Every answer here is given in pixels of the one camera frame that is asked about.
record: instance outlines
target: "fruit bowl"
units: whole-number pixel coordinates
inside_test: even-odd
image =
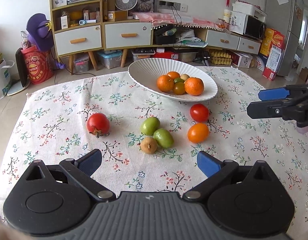
[[[191,96],[189,94],[176,95],[173,91],[167,93],[161,92],[156,85],[156,81],[159,76],[166,75],[170,71],[200,78],[204,83],[204,92],[199,96]],[[133,62],[128,67],[128,74],[135,83],[143,88],[172,100],[201,102],[209,100],[217,94],[217,85],[208,74],[199,68],[181,61],[166,58],[144,58]]]

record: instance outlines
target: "table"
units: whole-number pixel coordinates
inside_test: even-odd
[[[215,98],[204,104],[210,109],[210,135],[201,144],[187,140],[194,121],[193,105],[162,98],[133,83],[127,72],[87,78],[47,87],[28,95],[11,135],[1,167],[0,215],[5,198],[30,162],[46,165],[65,158],[79,158],[94,148],[103,162],[92,178],[113,190],[178,191],[191,189],[206,179],[196,164],[204,150],[220,160],[240,165],[265,160],[295,203],[295,217],[288,233],[297,239],[308,231],[308,137],[295,130],[293,121],[252,120],[246,107],[257,101],[263,89],[234,68],[203,67],[218,85]],[[110,120],[110,132],[97,139],[86,130],[86,120],[102,112]],[[154,155],[140,151],[144,135],[140,124],[157,116],[170,130],[175,144]]]

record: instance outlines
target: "gray refrigerator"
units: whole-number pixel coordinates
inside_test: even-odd
[[[288,76],[298,47],[303,22],[303,0],[267,0],[266,24],[285,36],[285,53],[278,69],[279,76]]]

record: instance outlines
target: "white drawer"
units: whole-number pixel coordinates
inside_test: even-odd
[[[151,23],[105,24],[106,48],[151,45]]]
[[[206,41],[208,46],[225,49],[237,49],[239,37],[227,33],[208,30]]]
[[[260,48],[260,43],[244,39],[242,37],[239,38],[237,50],[252,54],[258,54],[259,48]]]
[[[55,34],[57,55],[102,47],[101,26],[89,26]]]

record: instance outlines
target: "large fan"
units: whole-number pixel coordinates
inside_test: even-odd
[[[133,9],[136,4],[137,0],[115,0],[116,7],[123,11]]]

